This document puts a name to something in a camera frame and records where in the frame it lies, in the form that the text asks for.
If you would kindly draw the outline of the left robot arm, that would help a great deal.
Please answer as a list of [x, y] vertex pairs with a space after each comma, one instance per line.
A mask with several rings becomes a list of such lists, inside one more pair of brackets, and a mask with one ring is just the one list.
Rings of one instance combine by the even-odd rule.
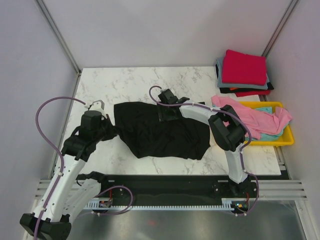
[[76, 192], [71, 193], [71, 190], [97, 144], [115, 136], [114, 126], [104, 110], [84, 112], [80, 126], [63, 144], [62, 162], [57, 165], [39, 204], [32, 213], [25, 213], [20, 218], [20, 225], [29, 235], [36, 240], [67, 239], [72, 223], [89, 201], [109, 193], [109, 183], [102, 180], [103, 174], [98, 172], [88, 176]]

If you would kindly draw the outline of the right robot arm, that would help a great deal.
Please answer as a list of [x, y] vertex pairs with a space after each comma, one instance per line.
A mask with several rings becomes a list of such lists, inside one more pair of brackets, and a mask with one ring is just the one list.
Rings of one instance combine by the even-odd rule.
[[235, 197], [242, 196], [247, 191], [245, 180], [248, 173], [244, 167], [243, 150], [246, 134], [249, 129], [240, 120], [230, 105], [221, 108], [210, 107], [193, 102], [187, 97], [177, 98], [170, 89], [161, 89], [159, 101], [154, 102], [167, 109], [172, 108], [175, 114], [186, 119], [196, 120], [209, 126], [215, 143], [224, 150], [228, 177], [232, 181], [229, 191]]

